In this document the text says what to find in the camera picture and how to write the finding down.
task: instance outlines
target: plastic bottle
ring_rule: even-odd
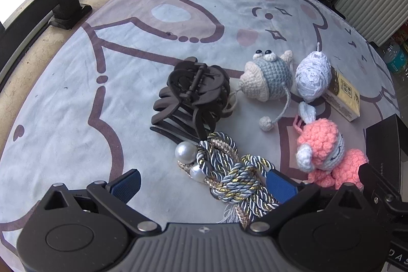
[[[401,81],[408,80],[408,57],[405,52],[392,39],[388,41],[384,51],[384,62],[389,71]]]

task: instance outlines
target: pink crocheted toy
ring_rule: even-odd
[[[344,138],[337,125],[328,119],[316,120],[313,106],[301,102],[299,115],[293,127],[300,134],[297,139],[296,161],[299,169],[309,174],[308,182],[322,187],[339,189],[344,182],[351,182],[359,189],[363,187],[358,169],[368,162],[359,149],[345,151]]]

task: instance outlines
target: teal label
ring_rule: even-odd
[[[390,63],[387,64],[387,67],[391,73],[399,73],[403,70],[407,63],[407,56],[402,51],[402,49],[400,49],[398,55]]]

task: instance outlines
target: pearl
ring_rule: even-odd
[[[197,147],[191,142],[181,142],[176,147],[175,156],[182,164],[194,163],[197,158]]]
[[[200,166],[196,163],[194,166],[190,169],[190,176],[196,180],[197,182],[201,182],[202,184],[204,183],[204,179],[206,175],[201,171]]]

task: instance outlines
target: metal screw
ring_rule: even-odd
[[[137,229],[140,231],[154,231],[157,228],[157,224],[154,221],[146,220],[137,224]]]
[[[261,233],[263,231],[267,231],[270,228],[270,226],[263,221],[256,221],[250,224],[249,228],[251,229],[251,231]]]

